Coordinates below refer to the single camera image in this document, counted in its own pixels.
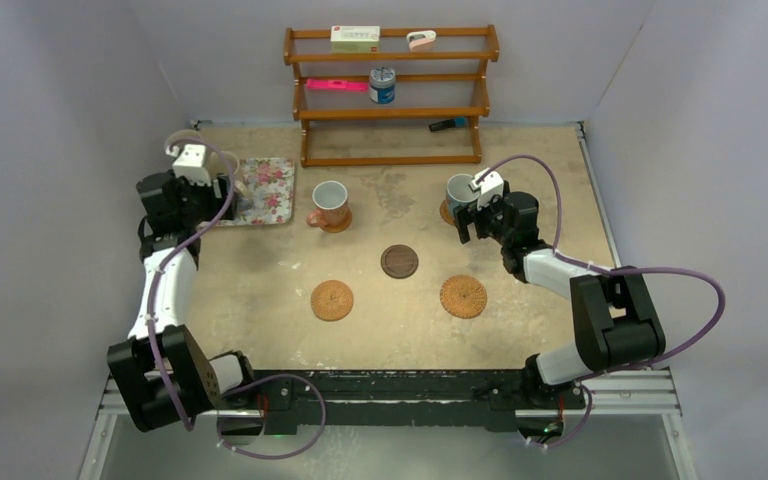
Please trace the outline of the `blue mug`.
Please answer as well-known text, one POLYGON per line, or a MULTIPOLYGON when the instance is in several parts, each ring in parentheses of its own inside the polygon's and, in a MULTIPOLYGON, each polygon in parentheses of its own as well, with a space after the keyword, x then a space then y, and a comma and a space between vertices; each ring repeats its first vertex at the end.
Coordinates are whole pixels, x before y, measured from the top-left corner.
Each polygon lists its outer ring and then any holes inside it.
POLYGON ((467 206, 476 201, 480 195, 479 191, 474 191, 470 184, 473 176, 470 174, 455 174, 446 184, 446 209, 449 215, 454 218, 454 210, 457 207, 467 206))

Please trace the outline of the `dark brown wooden coaster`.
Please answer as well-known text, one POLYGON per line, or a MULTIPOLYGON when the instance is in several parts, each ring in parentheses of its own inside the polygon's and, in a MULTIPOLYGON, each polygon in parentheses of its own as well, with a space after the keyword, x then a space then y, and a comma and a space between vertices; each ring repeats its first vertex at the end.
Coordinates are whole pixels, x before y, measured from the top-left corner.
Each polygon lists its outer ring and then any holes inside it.
POLYGON ((416 252, 409 246, 396 244, 387 247, 381 254, 380 265, 391 278, 404 279, 413 275, 419 266, 416 252))

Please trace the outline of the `woven rattan coaster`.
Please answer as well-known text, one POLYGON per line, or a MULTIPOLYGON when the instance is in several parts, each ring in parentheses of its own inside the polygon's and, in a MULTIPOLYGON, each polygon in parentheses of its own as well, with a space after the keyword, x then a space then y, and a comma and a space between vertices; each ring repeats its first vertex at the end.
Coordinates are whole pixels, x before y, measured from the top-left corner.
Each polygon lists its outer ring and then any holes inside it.
POLYGON ((313 289, 310 305, 318 319, 338 321, 351 312, 354 305, 353 292, 342 281, 327 280, 313 289))
POLYGON ((487 304, 486 288, 468 275, 455 275, 444 281, 439 297, 444 310, 461 319, 479 316, 487 304))

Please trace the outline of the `small grey white mug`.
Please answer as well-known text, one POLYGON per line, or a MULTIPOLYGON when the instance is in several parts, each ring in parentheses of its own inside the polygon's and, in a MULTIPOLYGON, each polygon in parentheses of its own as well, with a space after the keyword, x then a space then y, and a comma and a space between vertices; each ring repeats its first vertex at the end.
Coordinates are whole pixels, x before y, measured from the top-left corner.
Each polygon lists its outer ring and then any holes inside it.
POLYGON ((250 192, 237 192, 235 194, 235 218, 242 218, 254 206, 253 196, 250 192))

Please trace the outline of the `cream mug with plant print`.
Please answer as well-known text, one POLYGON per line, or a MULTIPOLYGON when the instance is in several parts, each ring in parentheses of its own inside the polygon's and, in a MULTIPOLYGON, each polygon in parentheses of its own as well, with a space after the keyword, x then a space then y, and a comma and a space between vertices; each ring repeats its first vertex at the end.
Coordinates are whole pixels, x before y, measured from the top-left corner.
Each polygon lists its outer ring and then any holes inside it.
POLYGON ((237 193, 244 194, 247 189, 244 181, 238 177, 239 169, 240 160, 235 154, 229 151, 222 151, 219 154, 219 158, 217 160, 217 170, 222 173, 230 183, 233 184, 233 187, 237 193))

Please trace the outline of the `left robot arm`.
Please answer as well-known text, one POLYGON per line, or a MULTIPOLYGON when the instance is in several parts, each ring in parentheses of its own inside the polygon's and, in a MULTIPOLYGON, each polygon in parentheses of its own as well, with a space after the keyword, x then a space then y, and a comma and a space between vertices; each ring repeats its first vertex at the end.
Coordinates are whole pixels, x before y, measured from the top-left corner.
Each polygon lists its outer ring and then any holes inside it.
POLYGON ((173 171, 140 180, 145 210, 138 226, 145 284, 133 327, 107 351, 107 365, 135 426, 148 432, 197 415, 220 397, 244 409, 257 399, 258 382, 239 351, 208 358, 185 325, 191 287, 198 272, 197 233, 235 211, 229 177, 198 185, 173 171))

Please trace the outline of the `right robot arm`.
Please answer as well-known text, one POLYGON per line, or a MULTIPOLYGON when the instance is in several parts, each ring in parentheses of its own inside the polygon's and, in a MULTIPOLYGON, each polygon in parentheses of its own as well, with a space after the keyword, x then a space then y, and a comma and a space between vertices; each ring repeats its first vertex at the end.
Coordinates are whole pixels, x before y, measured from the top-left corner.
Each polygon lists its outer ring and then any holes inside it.
POLYGON ((562 259, 540 237, 534 196, 515 191, 484 208, 452 203, 450 209, 461 242, 472 236, 495 240, 509 274, 571 305, 573 341, 526 362, 521 392, 529 404, 544 407, 563 383, 664 353, 666 336, 643 276, 562 259))

